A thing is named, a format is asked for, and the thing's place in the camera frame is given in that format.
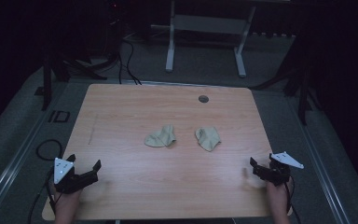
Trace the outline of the beige sock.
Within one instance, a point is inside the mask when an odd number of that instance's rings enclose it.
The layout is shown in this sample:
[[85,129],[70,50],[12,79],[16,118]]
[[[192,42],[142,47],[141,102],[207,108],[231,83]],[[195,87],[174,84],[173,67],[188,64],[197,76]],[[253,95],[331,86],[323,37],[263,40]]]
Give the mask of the beige sock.
[[145,138],[145,144],[149,147],[169,147],[175,140],[173,126],[168,124],[149,134]]
[[198,144],[208,152],[212,152],[221,143],[220,135],[215,127],[201,127],[195,131]]

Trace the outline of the person's right hand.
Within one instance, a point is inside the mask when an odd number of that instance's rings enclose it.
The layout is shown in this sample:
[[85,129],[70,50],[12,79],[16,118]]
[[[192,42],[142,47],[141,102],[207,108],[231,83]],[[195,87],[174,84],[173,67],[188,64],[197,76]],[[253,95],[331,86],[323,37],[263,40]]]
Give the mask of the person's right hand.
[[279,186],[275,186],[273,183],[267,181],[266,189],[269,207],[285,209],[293,191],[292,179],[289,179],[288,182]]

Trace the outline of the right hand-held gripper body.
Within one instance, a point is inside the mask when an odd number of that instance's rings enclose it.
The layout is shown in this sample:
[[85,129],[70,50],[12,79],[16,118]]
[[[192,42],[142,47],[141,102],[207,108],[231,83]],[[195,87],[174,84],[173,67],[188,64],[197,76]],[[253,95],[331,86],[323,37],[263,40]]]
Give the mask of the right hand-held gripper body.
[[290,167],[304,169],[304,165],[290,156],[286,151],[273,154],[276,162],[269,162],[268,167],[258,164],[258,169],[253,168],[253,174],[260,179],[273,183],[275,186],[289,181]]

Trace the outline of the white metal stand frame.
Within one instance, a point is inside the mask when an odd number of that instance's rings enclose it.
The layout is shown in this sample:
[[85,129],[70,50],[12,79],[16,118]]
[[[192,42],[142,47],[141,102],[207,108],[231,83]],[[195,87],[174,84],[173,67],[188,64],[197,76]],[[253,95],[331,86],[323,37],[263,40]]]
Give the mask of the white metal stand frame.
[[234,59],[237,66],[238,76],[246,77],[246,70],[242,52],[244,50],[247,36],[255,15],[256,7],[252,6],[246,13],[245,19],[226,19],[215,17],[192,16],[177,14],[175,12],[175,0],[171,0],[170,20],[168,25],[152,24],[152,29],[161,29],[169,34],[169,45],[166,56],[165,71],[171,73],[174,66],[175,54],[175,32],[191,31],[211,34],[239,35],[240,43],[233,49]]

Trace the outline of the black tripod stand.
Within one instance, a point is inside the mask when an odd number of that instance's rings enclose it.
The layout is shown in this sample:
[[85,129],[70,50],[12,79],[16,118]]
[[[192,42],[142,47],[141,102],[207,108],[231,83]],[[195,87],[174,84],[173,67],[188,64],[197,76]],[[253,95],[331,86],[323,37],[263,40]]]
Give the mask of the black tripod stand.
[[106,80],[106,77],[97,75],[96,71],[112,64],[116,59],[117,58],[109,57],[105,62],[86,66],[61,52],[53,51],[46,53],[43,61],[43,85],[38,87],[34,93],[35,95],[43,97],[42,110],[46,111],[52,100],[52,73],[56,75],[56,78],[59,81],[68,81],[70,75],[66,65],[69,64],[88,77],[98,80]]
[[283,88],[283,93],[285,96],[294,96],[299,92],[297,116],[303,125],[307,125],[306,111],[309,105],[308,95],[312,70],[313,63],[308,60],[300,63],[283,62],[275,77],[250,87],[250,90],[261,91],[284,79],[288,79]]

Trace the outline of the grey floor rail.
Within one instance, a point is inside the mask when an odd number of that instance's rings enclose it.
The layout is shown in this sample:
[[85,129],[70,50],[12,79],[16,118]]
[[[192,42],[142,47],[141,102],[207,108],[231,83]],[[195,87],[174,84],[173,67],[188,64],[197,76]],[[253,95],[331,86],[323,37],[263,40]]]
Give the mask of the grey floor rail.
[[305,141],[306,152],[327,201],[329,212],[334,218],[334,224],[351,224],[343,198],[338,192],[338,174],[332,170],[337,164],[337,159],[342,158],[339,152],[341,144],[330,128],[319,129],[310,121],[304,125],[298,117],[295,117],[295,121]]
[[31,131],[29,131],[26,138],[22,141],[20,148],[18,149],[6,169],[0,175],[0,203],[3,201],[13,181],[18,175],[20,168],[24,164],[25,159],[30,152],[31,144],[33,143],[42,126],[43,120],[40,119],[32,127]]

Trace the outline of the person's left hand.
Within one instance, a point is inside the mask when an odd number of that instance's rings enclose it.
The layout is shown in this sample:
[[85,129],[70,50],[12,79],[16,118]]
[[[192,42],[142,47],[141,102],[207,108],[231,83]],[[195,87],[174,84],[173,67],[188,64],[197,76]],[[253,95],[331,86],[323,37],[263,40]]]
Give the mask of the person's left hand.
[[56,191],[54,195],[56,215],[73,216],[78,208],[81,193],[82,189],[70,194]]

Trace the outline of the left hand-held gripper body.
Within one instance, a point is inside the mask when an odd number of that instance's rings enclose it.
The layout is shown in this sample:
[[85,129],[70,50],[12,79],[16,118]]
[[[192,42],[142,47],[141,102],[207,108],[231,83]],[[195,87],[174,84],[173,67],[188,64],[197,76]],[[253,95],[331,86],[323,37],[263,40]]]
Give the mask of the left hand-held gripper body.
[[82,175],[75,173],[75,161],[54,160],[53,183],[58,192],[70,194],[98,181],[98,172],[92,170]]

